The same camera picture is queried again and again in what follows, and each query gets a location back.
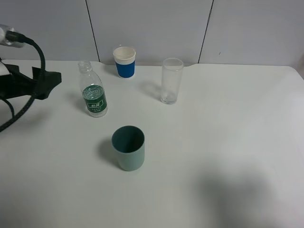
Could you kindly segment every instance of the clear drinking glass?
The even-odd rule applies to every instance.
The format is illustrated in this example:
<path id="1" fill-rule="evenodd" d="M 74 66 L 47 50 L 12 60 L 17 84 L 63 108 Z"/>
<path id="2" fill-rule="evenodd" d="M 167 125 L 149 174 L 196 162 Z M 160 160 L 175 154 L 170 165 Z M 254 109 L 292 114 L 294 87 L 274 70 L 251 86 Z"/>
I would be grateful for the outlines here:
<path id="1" fill-rule="evenodd" d="M 178 58 L 168 58 L 162 63 L 161 102 L 171 105 L 179 94 L 184 63 Z"/>

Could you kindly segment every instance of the blue paper cup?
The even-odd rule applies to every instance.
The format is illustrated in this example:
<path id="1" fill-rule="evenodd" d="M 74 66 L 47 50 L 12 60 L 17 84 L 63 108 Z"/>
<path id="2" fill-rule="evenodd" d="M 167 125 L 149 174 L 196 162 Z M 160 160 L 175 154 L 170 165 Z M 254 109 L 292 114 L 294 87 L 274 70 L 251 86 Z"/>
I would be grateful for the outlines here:
<path id="1" fill-rule="evenodd" d="M 118 47 L 113 51 L 118 75 L 130 78 L 135 72 L 135 49 L 133 47 Z"/>

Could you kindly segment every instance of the plastic water bottle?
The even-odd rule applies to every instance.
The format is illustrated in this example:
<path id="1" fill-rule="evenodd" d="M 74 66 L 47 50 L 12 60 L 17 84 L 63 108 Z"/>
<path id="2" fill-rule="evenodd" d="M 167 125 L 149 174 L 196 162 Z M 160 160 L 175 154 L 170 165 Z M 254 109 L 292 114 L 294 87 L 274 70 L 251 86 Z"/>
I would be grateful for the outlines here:
<path id="1" fill-rule="evenodd" d="M 78 63 L 80 71 L 80 90 L 86 107 L 93 117 L 101 117 L 108 111 L 105 90 L 99 76 L 87 60 Z"/>

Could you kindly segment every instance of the white wall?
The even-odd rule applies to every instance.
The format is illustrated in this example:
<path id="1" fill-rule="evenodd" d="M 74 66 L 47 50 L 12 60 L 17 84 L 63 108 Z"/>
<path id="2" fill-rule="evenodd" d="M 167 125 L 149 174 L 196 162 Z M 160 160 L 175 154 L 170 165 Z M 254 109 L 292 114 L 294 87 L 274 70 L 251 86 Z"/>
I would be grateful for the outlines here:
<path id="1" fill-rule="evenodd" d="M 214 0 L 200 63 L 288 65 L 304 55 L 304 0 Z"/>
<path id="2" fill-rule="evenodd" d="M 101 62 L 112 47 L 135 47 L 136 61 L 198 62 L 212 0 L 88 0 Z"/>
<path id="3" fill-rule="evenodd" d="M 13 26 L 33 39 L 48 60 L 98 61 L 85 0 L 4 0 L 0 24 Z M 29 45 L 0 46 L 0 57 L 39 59 Z"/>

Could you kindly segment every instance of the black cable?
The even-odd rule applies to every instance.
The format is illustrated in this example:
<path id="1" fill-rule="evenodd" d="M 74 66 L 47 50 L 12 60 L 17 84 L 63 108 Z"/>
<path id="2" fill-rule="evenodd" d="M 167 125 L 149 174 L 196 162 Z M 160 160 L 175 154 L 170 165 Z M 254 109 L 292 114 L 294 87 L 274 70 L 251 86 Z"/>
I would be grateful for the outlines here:
<path id="1" fill-rule="evenodd" d="M 36 86 L 33 90 L 32 96 L 29 98 L 29 100 L 26 102 L 26 104 L 23 106 L 23 108 L 15 115 L 13 118 L 5 122 L 3 125 L 0 126 L 0 132 L 11 126 L 14 122 L 16 122 L 28 109 L 29 107 L 33 104 L 34 100 L 37 97 L 37 93 L 40 87 L 40 84 L 42 82 L 42 79 L 44 77 L 45 69 L 46 69 L 46 60 L 44 58 L 43 52 L 41 48 L 36 44 L 32 39 L 27 38 L 23 34 L 17 33 L 17 32 L 11 32 L 8 31 L 6 34 L 6 39 L 9 41 L 14 41 L 14 42 L 20 42 L 20 43 L 27 43 L 31 46 L 33 46 L 36 51 L 39 54 L 40 61 L 41 61 L 41 69 L 37 78 L 37 83 Z"/>
<path id="2" fill-rule="evenodd" d="M 8 106 L 9 106 L 9 109 L 10 109 L 10 112 L 11 112 L 11 115 L 12 115 L 12 118 L 14 118 L 14 115 L 15 115 L 15 111 L 14 111 L 14 107 L 11 105 L 11 103 L 6 100 L 6 99 L 3 99 L 0 97 L 0 100 L 4 101 Z"/>

